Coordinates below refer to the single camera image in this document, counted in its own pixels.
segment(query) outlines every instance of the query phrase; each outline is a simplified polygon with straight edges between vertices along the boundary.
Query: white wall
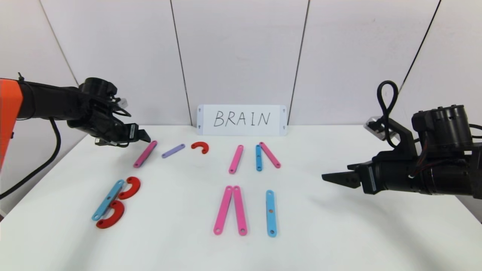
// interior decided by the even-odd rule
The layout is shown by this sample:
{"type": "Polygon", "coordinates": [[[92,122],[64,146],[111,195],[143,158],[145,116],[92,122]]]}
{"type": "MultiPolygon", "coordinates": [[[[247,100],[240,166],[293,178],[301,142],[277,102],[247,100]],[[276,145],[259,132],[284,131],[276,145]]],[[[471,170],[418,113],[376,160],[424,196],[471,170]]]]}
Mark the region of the white wall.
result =
{"type": "MultiPolygon", "coordinates": [[[[443,0],[401,90],[392,118],[412,128],[412,115],[465,105],[470,123],[482,124],[482,1],[443,0]]],[[[474,130],[474,135],[481,135],[474,130]]],[[[482,221],[482,200],[459,197],[482,221]]]]}
{"type": "Polygon", "coordinates": [[[173,0],[192,122],[199,104],[290,107],[307,0],[173,0]]]}
{"type": "Polygon", "coordinates": [[[126,123],[191,124],[169,0],[41,0],[79,83],[127,98],[126,123]]]}
{"type": "MultiPolygon", "coordinates": [[[[37,0],[0,1],[0,77],[58,86],[76,86],[48,21],[37,0]]],[[[62,136],[58,161],[84,133],[57,122],[62,136]]],[[[1,171],[0,192],[4,192],[43,164],[55,149],[55,135],[49,121],[17,122],[1,171]]],[[[52,168],[37,174],[23,187],[0,201],[3,214],[10,210],[52,168]]]]}
{"type": "Polygon", "coordinates": [[[289,124],[380,116],[376,88],[401,85],[438,0],[312,0],[289,124]]]}

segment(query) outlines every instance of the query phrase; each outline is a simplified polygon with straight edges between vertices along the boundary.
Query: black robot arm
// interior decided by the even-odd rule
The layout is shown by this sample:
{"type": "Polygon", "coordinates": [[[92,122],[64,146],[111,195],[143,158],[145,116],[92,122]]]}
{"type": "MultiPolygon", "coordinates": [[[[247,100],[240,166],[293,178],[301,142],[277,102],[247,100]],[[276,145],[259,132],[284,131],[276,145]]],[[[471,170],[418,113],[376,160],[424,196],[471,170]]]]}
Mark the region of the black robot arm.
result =
{"type": "Polygon", "coordinates": [[[366,194],[397,190],[482,199],[482,143],[472,141],[472,124],[464,106],[420,111],[412,117],[422,146],[420,155],[408,129],[390,118],[383,123],[386,126],[380,130],[385,138],[400,136],[393,150],[382,151],[366,163],[348,165],[352,171],[323,174],[323,180],[350,188],[361,185],[366,194]]]}
{"type": "Polygon", "coordinates": [[[96,145],[126,147],[138,140],[150,142],[136,123],[124,124],[114,114],[130,117],[125,100],[116,98],[117,88],[99,78],[87,78],[76,87],[56,87],[18,81],[24,97],[18,118],[66,120],[71,128],[97,138],[96,145]]]}

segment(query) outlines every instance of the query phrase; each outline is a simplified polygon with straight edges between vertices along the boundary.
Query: white sign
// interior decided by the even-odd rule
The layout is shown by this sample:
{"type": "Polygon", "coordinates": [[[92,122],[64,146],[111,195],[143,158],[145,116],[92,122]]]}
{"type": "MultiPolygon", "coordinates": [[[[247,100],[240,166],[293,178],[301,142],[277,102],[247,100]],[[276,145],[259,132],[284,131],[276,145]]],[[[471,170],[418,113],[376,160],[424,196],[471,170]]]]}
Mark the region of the white sign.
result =
{"type": "Polygon", "coordinates": [[[199,135],[285,136],[288,131],[286,106],[200,105],[197,114],[199,135]]]}

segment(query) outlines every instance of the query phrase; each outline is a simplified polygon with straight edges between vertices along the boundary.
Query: white table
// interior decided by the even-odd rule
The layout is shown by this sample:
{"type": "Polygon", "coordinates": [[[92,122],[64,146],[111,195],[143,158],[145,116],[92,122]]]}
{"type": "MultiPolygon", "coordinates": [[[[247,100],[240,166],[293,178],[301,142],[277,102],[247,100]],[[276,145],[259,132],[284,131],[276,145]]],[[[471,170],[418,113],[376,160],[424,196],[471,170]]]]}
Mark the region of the white table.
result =
{"type": "Polygon", "coordinates": [[[361,126],[290,126],[286,137],[195,134],[190,126],[145,126],[159,142],[97,147],[83,139],[0,224],[2,271],[105,270],[438,270],[482,269],[482,226],[454,196],[363,194],[325,182],[389,149],[361,126]],[[210,150],[192,150],[206,141],[210,150]],[[265,141],[280,160],[254,146],[265,141]],[[162,159],[181,143],[186,148],[162,159]],[[245,146],[228,174],[235,148],[245,146]],[[123,217],[101,230],[91,216],[118,179],[140,178],[123,217]],[[233,201],[224,232],[213,233],[226,185],[240,185],[248,234],[239,236],[233,201]],[[265,193],[276,193],[278,236],[266,230],[265,193]]]}

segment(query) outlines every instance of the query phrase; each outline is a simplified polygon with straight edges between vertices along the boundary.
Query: orange robot arm segment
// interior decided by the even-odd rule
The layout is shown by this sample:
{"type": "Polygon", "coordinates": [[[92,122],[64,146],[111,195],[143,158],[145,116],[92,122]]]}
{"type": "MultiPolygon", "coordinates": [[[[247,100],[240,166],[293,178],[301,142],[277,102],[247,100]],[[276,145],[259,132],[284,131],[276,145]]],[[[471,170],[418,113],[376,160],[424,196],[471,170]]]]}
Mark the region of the orange robot arm segment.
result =
{"type": "Polygon", "coordinates": [[[22,105],[22,91],[15,80],[0,79],[0,169],[22,105]]]}

